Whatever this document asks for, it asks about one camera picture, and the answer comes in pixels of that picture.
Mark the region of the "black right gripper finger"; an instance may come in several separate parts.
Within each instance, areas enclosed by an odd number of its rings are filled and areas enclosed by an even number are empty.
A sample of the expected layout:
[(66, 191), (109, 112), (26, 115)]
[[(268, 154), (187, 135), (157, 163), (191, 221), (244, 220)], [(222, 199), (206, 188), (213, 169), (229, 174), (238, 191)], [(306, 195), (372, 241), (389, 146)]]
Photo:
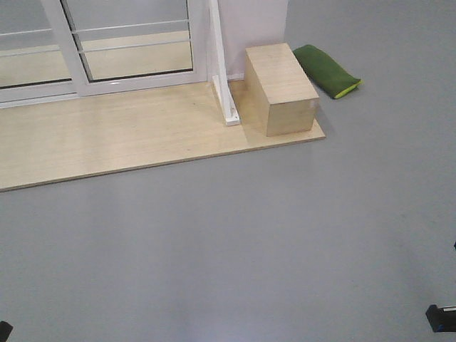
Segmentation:
[(425, 316), (434, 333), (456, 332), (455, 306), (438, 307), (432, 304)]

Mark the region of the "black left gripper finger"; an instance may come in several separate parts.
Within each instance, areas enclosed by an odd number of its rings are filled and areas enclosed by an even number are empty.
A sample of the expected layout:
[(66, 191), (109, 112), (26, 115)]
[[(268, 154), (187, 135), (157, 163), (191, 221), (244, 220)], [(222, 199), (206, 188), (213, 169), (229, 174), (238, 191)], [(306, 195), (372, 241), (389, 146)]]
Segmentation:
[(0, 321), (0, 342), (7, 342), (12, 331), (13, 326), (10, 323)]

